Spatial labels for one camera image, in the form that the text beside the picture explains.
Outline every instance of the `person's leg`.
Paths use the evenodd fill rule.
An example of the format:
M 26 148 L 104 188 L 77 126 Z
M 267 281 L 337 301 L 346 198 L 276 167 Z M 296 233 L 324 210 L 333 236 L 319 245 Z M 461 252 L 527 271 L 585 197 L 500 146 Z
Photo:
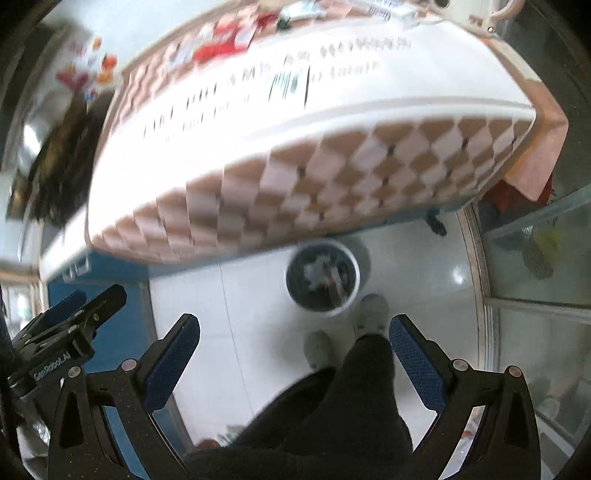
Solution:
M 361 314 L 383 302 L 362 300 Z M 384 331 L 380 322 L 358 322 L 356 332 Z M 394 362 L 389 342 L 370 334 L 357 340 L 316 411 L 287 436 L 281 449 L 298 455 L 339 455 L 399 465 L 412 453 L 406 424 L 394 398 Z
M 304 340 L 304 355 L 313 374 L 299 380 L 267 405 L 231 447 L 273 449 L 318 407 L 335 377 L 335 352 L 324 332 Z
M 299 380 L 267 405 L 229 447 L 279 447 L 316 410 L 334 377 L 335 368 L 327 367 Z

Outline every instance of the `printed label on mattress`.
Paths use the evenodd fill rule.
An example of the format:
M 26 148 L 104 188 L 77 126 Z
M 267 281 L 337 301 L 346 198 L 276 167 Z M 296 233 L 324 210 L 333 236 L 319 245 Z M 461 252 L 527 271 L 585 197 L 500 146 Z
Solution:
M 469 44 L 463 57 L 449 56 L 457 33 L 446 29 L 454 27 L 432 25 L 441 32 L 427 35 L 426 28 L 404 31 L 364 19 L 322 28 L 328 32 L 300 31 L 211 62 L 143 106 L 112 140 L 134 137 L 161 147 L 224 142 L 230 133 L 244 137 L 304 115 L 388 100 L 465 96 L 529 103 L 481 43 Z

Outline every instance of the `orange item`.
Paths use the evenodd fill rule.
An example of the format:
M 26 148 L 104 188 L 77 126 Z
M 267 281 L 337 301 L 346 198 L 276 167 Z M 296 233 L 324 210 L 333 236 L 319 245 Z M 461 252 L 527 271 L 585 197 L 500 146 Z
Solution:
M 111 70 L 101 70 L 96 74 L 96 83 L 109 83 L 113 80 L 113 72 Z
M 105 54 L 104 58 L 103 58 L 103 62 L 101 63 L 101 66 L 105 69 L 105 70 L 112 70 L 117 66 L 117 55 L 108 55 Z

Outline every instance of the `floor tile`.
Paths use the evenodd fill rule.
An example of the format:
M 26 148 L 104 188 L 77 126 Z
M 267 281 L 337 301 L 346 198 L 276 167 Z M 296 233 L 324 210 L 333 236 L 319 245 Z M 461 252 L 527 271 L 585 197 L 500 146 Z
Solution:
M 199 319 L 202 338 L 232 334 L 219 264 L 153 278 L 150 294 L 161 338 L 183 313 Z
M 231 337 L 204 338 L 174 389 L 174 399 L 193 443 L 216 438 L 227 425 L 252 418 Z
M 355 343 L 351 325 L 322 326 L 309 330 L 267 330 L 235 335 L 244 383 L 255 414 L 292 383 L 311 370 L 304 356 L 306 334 L 324 330 L 342 361 Z
M 293 302 L 285 285 L 285 272 L 295 249 L 276 249 L 222 264 L 228 315 L 234 334 L 314 328 L 318 321 L 323 325 L 339 325 L 347 318 L 348 311 L 325 318 Z
M 361 242 L 369 257 L 369 272 L 367 266 L 362 268 L 358 300 L 367 293 L 379 293 L 395 311 L 472 285 L 457 215 L 442 215 L 441 220 L 447 228 L 443 238 L 420 220 L 339 238 L 346 244 Z

